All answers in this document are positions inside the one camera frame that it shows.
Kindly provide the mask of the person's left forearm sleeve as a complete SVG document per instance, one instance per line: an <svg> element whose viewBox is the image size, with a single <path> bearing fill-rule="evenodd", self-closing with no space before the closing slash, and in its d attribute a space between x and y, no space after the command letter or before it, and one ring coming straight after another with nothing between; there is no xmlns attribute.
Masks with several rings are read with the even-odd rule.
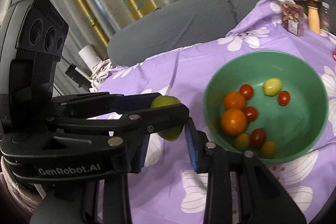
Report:
<svg viewBox="0 0 336 224"><path fill-rule="evenodd" d="M10 172L4 157L1 157L1 191L14 206L14 210L29 220L40 205L42 198L34 186L24 186Z"/></svg>

